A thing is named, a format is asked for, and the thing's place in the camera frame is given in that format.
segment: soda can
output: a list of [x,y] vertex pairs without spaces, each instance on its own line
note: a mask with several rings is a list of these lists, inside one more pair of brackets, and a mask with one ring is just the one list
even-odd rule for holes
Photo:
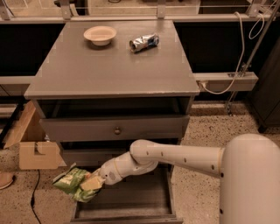
[[133,53],[140,52],[142,49],[157,46],[159,43],[159,36],[157,33],[143,35],[129,42],[130,50]]

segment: drawer handle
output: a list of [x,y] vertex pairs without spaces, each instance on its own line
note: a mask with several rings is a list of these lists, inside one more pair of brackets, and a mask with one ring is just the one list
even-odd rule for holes
[[120,135],[122,133],[121,129],[119,127],[115,128],[115,134]]

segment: table top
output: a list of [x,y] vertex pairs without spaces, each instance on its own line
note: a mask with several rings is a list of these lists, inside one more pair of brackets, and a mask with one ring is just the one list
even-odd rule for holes
[[[83,33],[112,26],[109,45],[95,46]],[[130,40],[156,32],[159,44],[139,53]],[[198,95],[199,88],[172,21],[68,22],[31,85],[26,99],[80,99]]]

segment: drawer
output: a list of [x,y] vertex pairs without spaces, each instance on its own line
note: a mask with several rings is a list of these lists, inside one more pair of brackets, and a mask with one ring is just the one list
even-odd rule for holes
[[71,223],[182,224],[175,214],[170,178],[162,164],[151,173],[129,176],[88,203],[78,202]]
[[181,138],[185,134],[189,115],[140,116],[127,119],[42,119],[45,133],[51,141],[78,142],[126,139]]
[[168,116],[185,114],[190,97],[133,97],[76,100],[39,100],[45,118],[103,116]]

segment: black cabinet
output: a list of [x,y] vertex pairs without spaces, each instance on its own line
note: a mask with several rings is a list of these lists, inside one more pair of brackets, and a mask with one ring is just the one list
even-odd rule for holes
[[280,127],[280,38],[278,38],[260,73],[259,81],[248,96],[259,119],[259,132]]

